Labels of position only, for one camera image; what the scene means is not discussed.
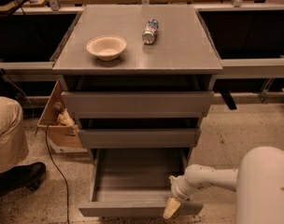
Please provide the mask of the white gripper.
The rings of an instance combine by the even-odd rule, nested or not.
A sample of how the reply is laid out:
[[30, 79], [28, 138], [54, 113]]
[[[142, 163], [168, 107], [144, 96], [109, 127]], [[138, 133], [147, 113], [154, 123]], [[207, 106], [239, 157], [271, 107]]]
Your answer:
[[180, 207], [180, 202], [187, 201], [191, 197], [191, 186], [184, 175], [169, 176], [171, 192], [175, 198], [169, 198], [163, 210], [163, 218], [171, 218]]

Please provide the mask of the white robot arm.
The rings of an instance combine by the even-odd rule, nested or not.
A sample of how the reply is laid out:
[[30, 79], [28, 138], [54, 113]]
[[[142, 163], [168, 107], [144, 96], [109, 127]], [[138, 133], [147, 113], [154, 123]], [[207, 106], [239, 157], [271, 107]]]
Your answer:
[[284, 151], [255, 147], [237, 169], [214, 169], [192, 164], [183, 175], [170, 177], [172, 196], [163, 217], [200, 190], [219, 187], [236, 193], [235, 224], [284, 224]]

